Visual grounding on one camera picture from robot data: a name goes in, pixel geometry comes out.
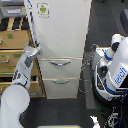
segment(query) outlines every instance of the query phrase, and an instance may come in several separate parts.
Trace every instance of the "drawer handle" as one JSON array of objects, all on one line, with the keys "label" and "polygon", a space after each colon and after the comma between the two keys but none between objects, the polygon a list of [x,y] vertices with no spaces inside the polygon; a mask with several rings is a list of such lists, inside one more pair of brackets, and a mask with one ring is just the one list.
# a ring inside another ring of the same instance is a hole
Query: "drawer handle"
[{"label": "drawer handle", "polygon": [[71,63],[71,61],[67,61],[67,62],[64,62],[64,63],[56,63],[55,61],[50,61],[51,64],[54,64],[54,65],[57,65],[57,66],[64,66],[66,64],[69,64]]},{"label": "drawer handle", "polygon": [[9,59],[7,59],[7,61],[1,61],[0,64],[8,63],[8,62],[9,62]]},{"label": "drawer handle", "polygon": [[65,81],[61,81],[61,80],[53,80],[52,82],[56,83],[56,84],[66,84],[69,82],[69,80],[65,80]]}]

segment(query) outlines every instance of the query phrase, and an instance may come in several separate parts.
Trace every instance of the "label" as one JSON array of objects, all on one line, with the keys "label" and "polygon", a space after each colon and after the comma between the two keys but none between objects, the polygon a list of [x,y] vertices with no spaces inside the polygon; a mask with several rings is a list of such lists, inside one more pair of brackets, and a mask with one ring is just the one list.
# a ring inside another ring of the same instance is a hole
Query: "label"
[{"label": "label", "polygon": [[120,64],[116,73],[113,76],[113,81],[117,87],[121,86],[127,74],[127,70]]},{"label": "label", "polygon": [[7,34],[9,39],[13,39],[13,35],[12,34]]},{"label": "label", "polygon": [[21,53],[19,53],[19,54],[13,54],[14,58],[20,58],[21,55],[22,55]]},{"label": "label", "polygon": [[7,10],[9,14],[20,14],[20,9]]},{"label": "label", "polygon": [[1,58],[6,58],[6,56],[5,55],[1,55]]},{"label": "label", "polygon": [[12,70],[13,68],[8,68],[9,70]]}]

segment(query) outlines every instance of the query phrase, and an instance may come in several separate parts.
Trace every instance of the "white cabinet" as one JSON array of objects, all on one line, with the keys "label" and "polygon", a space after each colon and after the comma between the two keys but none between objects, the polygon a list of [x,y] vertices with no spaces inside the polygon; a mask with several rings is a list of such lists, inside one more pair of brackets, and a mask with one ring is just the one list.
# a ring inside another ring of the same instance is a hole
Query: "white cabinet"
[{"label": "white cabinet", "polygon": [[[32,35],[30,12],[42,47],[38,61],[48,99],[77,97],[91,1],[24,0]],[[70,78],[64,86],[51,82]]]}]

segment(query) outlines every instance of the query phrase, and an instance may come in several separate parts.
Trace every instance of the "robot body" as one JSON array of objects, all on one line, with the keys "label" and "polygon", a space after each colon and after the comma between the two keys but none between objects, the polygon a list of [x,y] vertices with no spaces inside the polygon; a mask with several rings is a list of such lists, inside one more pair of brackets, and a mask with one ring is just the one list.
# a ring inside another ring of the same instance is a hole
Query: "robot body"
[{"label": "robot body", "polygon": [[128,81],[128,38],[115,34],[112,37],[111,47],[107,50],[106,48],[97,49],[101,49],[102,54],[99,54],[98,63],[94,62],[96,60],[94,56],[94,92],[103,102],[112,103],[128,90],[125,85]]}]

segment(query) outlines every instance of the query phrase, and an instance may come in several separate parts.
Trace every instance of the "gray floor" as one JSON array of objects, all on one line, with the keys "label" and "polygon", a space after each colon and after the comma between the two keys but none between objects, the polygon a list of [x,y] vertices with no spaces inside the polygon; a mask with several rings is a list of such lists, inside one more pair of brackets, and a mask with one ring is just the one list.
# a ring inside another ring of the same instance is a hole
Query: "gray floor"
[{"label": "gray floor", "polygon": [[[120,23],[120,13],[128,7],[128,1],[121,3],[120,0],[106,0],[104,4],[93,0],[89,21],[85,52],[90,54],[91,45],[108,47],[111,37],[115,33],[126,36]],[[87,92],[91,81],[89,67],[81,72],[80,88]],[[89,93],[78,92],[77,99],[47,100],[45,98],[31,99],[22,124],[25,128],[36,128],[44,125],[79,125],[83,128],[92,128],[91,115],[98,117],[101,128],[105,119],[101,115],[100,107],[95,104],[92,90]]]}]

